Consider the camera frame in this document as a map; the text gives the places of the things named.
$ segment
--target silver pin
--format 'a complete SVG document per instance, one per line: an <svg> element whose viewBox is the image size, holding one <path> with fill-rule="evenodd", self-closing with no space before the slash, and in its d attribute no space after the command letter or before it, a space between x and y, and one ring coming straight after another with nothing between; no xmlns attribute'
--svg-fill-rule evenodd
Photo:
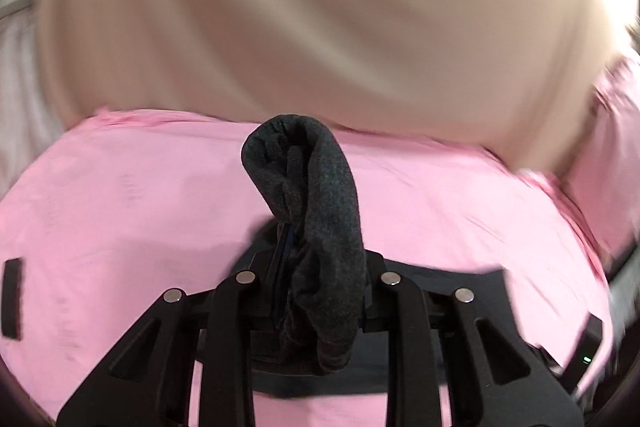
<svg viewBox="0 0 640 427"><path fill-rule="evenodd" d="M164 292L164 295L162 295L162 298L164 298L165 302L169 302L169 303L177 302L180 299L182 299L182 292L178 290L178 288L171 288L170 290L167 290L166 292Z"/></svg>
<svg viewBox="0 0 640 427"><path fill-rule="evenodd" d="M469 303L476 298L469 288L458 288L455 293L456 299L460 302Z"/></svg>
<svg viewBox="0 0 640 427"><path fill-rule="evenodd" d="M251 284L255 281L255 273L249 270L245 270L236 275L236 281L240 284Z"/></svg>
<svg viewBox="0 0 640 427"><path fill-rule="evenodd" d="M389 286L395 286L401 281L401 277L396 272L384 272L380 276L380 280Z"/></svg>

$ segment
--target beige fabric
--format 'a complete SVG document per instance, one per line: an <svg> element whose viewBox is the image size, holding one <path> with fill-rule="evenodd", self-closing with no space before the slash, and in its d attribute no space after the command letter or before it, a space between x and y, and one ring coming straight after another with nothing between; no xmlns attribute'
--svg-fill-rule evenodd
<svg viewBox="0 0 640 427"><path fill-rule="evenodd" d="M41 0L67 126L101 105L283 112L555 168L612 52L601 0Z"/></svg>

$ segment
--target dark gray cloth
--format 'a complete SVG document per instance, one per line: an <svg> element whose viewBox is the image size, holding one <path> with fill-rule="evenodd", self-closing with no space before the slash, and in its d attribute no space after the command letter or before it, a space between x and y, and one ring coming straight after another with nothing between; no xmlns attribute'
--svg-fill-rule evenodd
<svg viewBox="0 0 640 427"><path fill-rule="evenodd" d="M254 368L281 375L339 371L350 359L366 284L347 160L327 127L289 115L249 136L242 165L277 222L294 227L285 314L275 335L252 336Z"/></svg>

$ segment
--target pink sheet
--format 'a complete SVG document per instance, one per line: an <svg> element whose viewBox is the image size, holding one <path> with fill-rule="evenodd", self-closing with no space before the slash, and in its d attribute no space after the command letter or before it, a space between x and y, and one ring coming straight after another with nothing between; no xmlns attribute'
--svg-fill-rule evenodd
<svg viewBox="0 0 640 427"><path fill-rule="evenodd" d="M24 338L0 339L0 353L53 418L151 302L169 287L218 284L269 216L240 164L254 128L104 112L66 133L0 202L0 263L22 257L26 273ZM612 331L602 268L546 178L509 174L470 147L337 138L367 248L454 271L505 267L524 339L566 363L591 312L605 336L582 387L603 367ZM259 427L382 427L384 410L384 396L256 397Z"/></svg>

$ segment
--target round metal joint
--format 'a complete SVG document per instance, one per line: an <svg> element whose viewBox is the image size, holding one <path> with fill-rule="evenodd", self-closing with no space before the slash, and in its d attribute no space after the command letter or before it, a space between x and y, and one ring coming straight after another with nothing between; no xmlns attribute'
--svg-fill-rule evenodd
<svg viewBox="0 0 640 427"><path fill-rule="evenodd" d="M240 284L251 284L255 281L255 273L249 270L245 270L236 275L236 281Z"/></svg>
<svg viewBox="0 0 640 427"><path fill-rule="evenodd" d="M455 293L456 299L460 302L469 303L476 298L469 288L458 288Z"/></svg>
<svg viewBox="0 0 640 427"><path fill-rule="evenodd" d="M174 303L182 299L182 292L178 290L178 288L171 288L170 290L164 292L162 298L165 302Z"/></svg>
<svg viewBox="0 0 640 427"><path fill-rule="evenodd" d="M402 277L396 272L384 272L380 276L380 280L388 286L395 286L402 280Z"/></svg>

